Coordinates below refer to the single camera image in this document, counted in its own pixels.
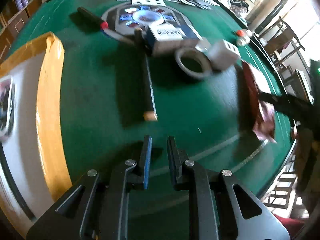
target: white cube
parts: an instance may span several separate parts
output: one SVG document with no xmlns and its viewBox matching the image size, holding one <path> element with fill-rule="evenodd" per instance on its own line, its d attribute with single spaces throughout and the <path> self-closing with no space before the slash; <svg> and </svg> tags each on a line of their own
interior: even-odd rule
<svg viewBox="0 0 320 240">
<path fill-rule="evenodd" d="M 213 69 L 225 70 L 241 58 L 238 48 L 228 41 L 221 40 L 213 44 L 208 53 Z"/>
</svg>

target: barcode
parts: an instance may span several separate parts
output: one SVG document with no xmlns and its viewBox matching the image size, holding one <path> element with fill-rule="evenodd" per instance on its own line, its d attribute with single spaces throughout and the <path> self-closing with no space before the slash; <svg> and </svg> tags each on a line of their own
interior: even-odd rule
<svg viewBox="0 0 320 240">
<path fill-rule="evenodd" d="M 183 31 L 175 29 L 175 30 L 157 30 L 159 35 L 168 35 L 168 36 L 186 36 Z"/>
</svg>

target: red plastic wrapper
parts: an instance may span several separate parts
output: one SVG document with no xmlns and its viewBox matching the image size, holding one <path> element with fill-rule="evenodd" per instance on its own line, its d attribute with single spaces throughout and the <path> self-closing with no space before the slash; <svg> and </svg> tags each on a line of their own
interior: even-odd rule
<svg viewBox="0 0 320 240">
<path fill-rule="evenodd" d="M 268 139 L 275 143 L 275 108 L 270 103 L 259 101 L 260 92 L 271 94 L 268 82 L 262 72 L 248 62 L 242 61 L 242 67 L 255 120 L 252 131 L 259 140 Z"/>
</svg>

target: green table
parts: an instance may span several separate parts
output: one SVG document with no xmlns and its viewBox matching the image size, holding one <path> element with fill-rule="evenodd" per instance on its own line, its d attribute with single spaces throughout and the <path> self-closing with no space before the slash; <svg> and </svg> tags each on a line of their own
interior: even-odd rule
<svg viewBox="0 0 320 240">
<path fill-rule="evenodd" d="M 186 83 L 174 59 L 151 59 L 150 71 L 158 122 L 144 122 L 140 61 L 135 48 L 97 32 L 76 12 L 83 6 L 97 15 L 116 0 L 50 0 L 20 32 L 11 53 L 48 31 L 62 41 L 65 55 L 60 92 L 63 150 L 72 182 L 89 169 L 110 171 L 140 151 L 152 136 L 149 189 L 130 198 L 130 239 L 187 239 L 188 194 L 172 188 L 166 141 L 174 135 L 179 148 L 205 168 L 230 169 L 254 193 L 274 178 L 292 145 L 290 120 L 276 113 L 276 144 L 257 140 L 252 128 L 248 91 L 242 70 L 234 67 L 206 81 Z M 210 43 L 236 42 L 241 29 L 223 7 L 203 10 L 166 1 L 186 15 Z M 271 92 L 284 89 L 264 57 L 251 46 L 239 48 L 243 60 L 261 70 Z"/>
</svg>

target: metal screw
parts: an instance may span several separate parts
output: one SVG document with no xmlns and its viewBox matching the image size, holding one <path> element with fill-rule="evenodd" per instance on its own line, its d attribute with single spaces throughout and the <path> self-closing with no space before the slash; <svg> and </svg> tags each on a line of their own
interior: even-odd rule
<svg viewBox="0 0 320 240">
<path fill-rule="evenodd" d="M 226 176 L 226 177 L 230 177 L 230 176 L 232 175 L 232 172 L 229 171 L 229 170 L 223 170 L 223 171 L 222 171 L 222 174 L 223 174 L 224 176 Z"/>
<path fill-rule="evenodd" d="M 184 162 L 184 164 L 187 165 L 187 166 L 193 166 L 193 165 L 195 165 L 195 162 L 192 161 L 192 160 L 186 160 L 186 161 Z"/>
<path fill-rule="evenodd" d="M 94 177 L 98 174 L 98 172 L 96 170 L 89 170 L 87 174 L 89 177 Z"/>
<path fill-rule="evenodd" d="M 125 161 L 125 165 L 127 165 L 127 166 L 132 166 L 132 165 L 134 165 L 135 163 L 136 163 L 136 162 L 135 162 L 134 160 L 131 160 L 131 159 Z"/>
</svg>

